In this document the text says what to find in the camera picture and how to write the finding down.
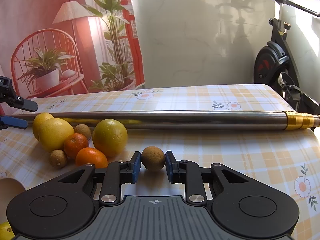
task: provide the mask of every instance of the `plaid tablecloth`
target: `plaid tablecloth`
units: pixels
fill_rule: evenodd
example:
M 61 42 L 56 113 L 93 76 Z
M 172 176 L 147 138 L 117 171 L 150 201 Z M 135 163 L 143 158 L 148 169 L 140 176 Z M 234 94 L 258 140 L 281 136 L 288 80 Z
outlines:
M 38 112 L 128 110 L 284 111 L 292 108 L 265 85 L 218 85 L 117 91 L 55 98 L 35 98 Z M 16 114 L 28 114 L 18 110 Z M 134 151 L 157 146 L 171 150 L 177 160 L 199 166 L 223 163 L 290 195 L 298 203 L 300 218 L 292 236 L 320 239 L 319 142 L 310 129 L 274 132 L 143 131 L 129 130 L 126 150 L 113 160 L 129 160 Z M 27 189 L 75 167 L 53 169 L 48 153 L 27 130 L 0 133 L 0 177 L 19 180 Z M 211 194 L 206 186 L 208 198 Z M 165 169 L 152 174 L 141 168 L 135 185 L 123 185 L 122 195 L 184 195 L 184 185 L 171 185 Z

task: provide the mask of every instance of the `tall plant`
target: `tall plant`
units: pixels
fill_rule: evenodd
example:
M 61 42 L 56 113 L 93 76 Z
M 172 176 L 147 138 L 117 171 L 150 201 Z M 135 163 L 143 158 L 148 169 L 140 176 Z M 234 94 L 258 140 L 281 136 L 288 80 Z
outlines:
M 124 10 L 125 6 L 121 5 L 121 0 L 94 0 L 100 7 L 100 10 L 90 5 L 83 5 L 88 11 L 92 12 L 96 17 L 102 19 L 107 26 L 104 32 L 104 38 L 112 42 L 112 49 L 109 49 L 115 65 L 103 62 L 100 66 L 102 78 L 98 81 L 92 81 L 92 89 L 102 91 L 114 91 L 128 86 L 132 82 L 134 72 L 129 72 L 128 52 L 126 51 L 124 41 L 120 38 L 120 33 L 125 27 L 125 23 L 130 24 L 127 20 L 119 16 L 119 11 Z

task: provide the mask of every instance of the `crosshair marking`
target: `crosshair marking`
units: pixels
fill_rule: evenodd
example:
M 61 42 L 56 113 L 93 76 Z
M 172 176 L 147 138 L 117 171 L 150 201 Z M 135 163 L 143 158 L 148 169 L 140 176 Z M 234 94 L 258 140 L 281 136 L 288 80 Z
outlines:
M 149 202 L 151 202 L 152 204 L 158 204 L 159 202 L 161 202 L 161 201 L 159 201 L 159 200 L 157 200 L 157 199 L 153 199 L 153 200 L 151 200 L 151 201 L 149 201 Z

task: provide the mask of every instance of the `red rattan chair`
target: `red rattan chair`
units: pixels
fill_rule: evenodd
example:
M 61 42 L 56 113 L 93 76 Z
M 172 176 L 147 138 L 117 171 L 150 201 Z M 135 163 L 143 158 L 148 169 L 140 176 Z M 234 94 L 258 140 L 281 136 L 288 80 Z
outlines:
M 74 58 L 67 60 L 67 65 L 62 65 L 61 70 L 72 69 L 76 71 L 73 77 L 67 80 L 60 81 L 59 85 L 52 87 L 46 91 L 41 91 L 37 88 L 36 82 L 31 83 L 29 86 L 22 80 L 17 80 L 23 73 L 27 71 L 27 67 L 23 60 L 35 56 L 34 48 L 42 51 L 61 48 L 68 55 L 73 55 Z M 15 49 L 11 58 L 11 72 L 12 80 L 15 90 L 18 95 L 25 98 L 46 98 L 55 97 L 67 91 L 73 95 L 72 87 L 79 83 L 83 88 L 83 93 L 88 93 L 87 87 L 84 84 L 84 75 L 79 60 L 79 52 L 73 38 L 66 32 L 58 29 L 43 29 L 36 31 L 26 37 Z

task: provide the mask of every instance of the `potted plant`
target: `potted plant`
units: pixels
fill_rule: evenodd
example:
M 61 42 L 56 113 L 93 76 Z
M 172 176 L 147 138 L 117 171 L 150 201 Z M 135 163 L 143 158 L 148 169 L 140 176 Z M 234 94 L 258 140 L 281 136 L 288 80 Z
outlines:
M 98 81 L 93 81 L 93 85 L 89 89 L 97 89 L 102 92 L 129 90 L 134 86 L 134 82 L 124 87 L 122 80 L 122 65 L 111 65 L 107 62 L 102 62 L 102 66 L 99 66 L 102 72 L 102 77 Z
M 42 91 L 57 86 L 59 84 L 61 66 L 66 65 L 66 60 L 74 56 L 67 55 L 60 48 L 45 49 L 44 51 L 34 48 L 34 51 L 36 57 L 20 60 L 26 62 L 28 70 L 18 80 L 23 79 L 22 82 L 25 82 L 27 86 L 36 81 Z
M 115 65 L 103 62 L 100 66 L 102 78 L 98 81 L 92 81 L 91 89 L 101 91 L 126 90 L 134 87 L 134 71 L 129 70 L 129 53 L 120 33 L 125 28 L 125 24 L 130 24 L 121 17 L 121 11 L 126 5 L 121 5 L 121 0 L 94 0 L 99 10 L 89 5 L 83 5 L 88 11 L 106 24 L 107 31 L 104 32 L 104 38 L 111 41 L 112 48 L 108 48 Z

